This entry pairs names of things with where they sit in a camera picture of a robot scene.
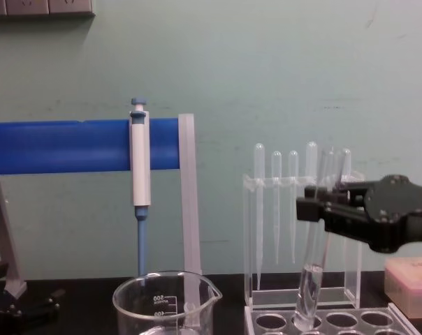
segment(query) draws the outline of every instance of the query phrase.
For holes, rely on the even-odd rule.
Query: acrylic test tube rack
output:
[[[364,180],[362,174],[351,171],[350,151],[345,149],[344,154],[342,181]],[[296,220],[296,197],[303,196],[304,187],[316,183],[318,147],[314,142],[307,144],[304,176],[298,173],[296,151],[284,159],[288,169],[282,169],[282,155],[273,152],[268,172],[262,144],[256,145],[254,156],[254,177],[243,177],[245,301],[251,310],[294,307],[299,275],[295,281],[289,279],[301,272],[309,225]],[[336,248],[342,257],[343,278],[339,286],[322,287],[319,306],[358,308],[361,243],[331,235],[329,248]]]

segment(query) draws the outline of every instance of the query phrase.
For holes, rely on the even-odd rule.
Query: green wall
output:
[[[284,156],[309,140],[346,146],[371,179],[422,183],[422,1],[96,0],[95,11],[0,22],[0,121],[126,118],[136,94],[153,117],[194,113],[205,273],[243,272],[256,142]],[[129,173],[2,182],[27,278],[136,272]],[[148,266],[181,268],[178,172],[153,172],[152,192]],[[383,257],[365,251],[363,266]],[[334,252],[329,269],[340,267]]]

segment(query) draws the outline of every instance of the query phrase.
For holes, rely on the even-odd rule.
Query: plastic transfer pipette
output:
[[[298,183],[298,152],[289,153],[289,177],[292,179],[290,185],[290,245],[292,248],[292,262],[295,264],[295,238],[296,238],[296,184]]]
[[[263,258],[263,217],[264,217],[264,179],[265,179],[265,149],[261,143],[254,147],[254,178],[256,180],[256,271],[258,275],[258,290],[261,288],[261,270]]]
[[[273,178],[273,236],[275,237],[276,264],[279,262],[279,231],[281,225],[280,216],[280,187],[282,177],[282,155],[279,151],[272,154],[272,178]]]

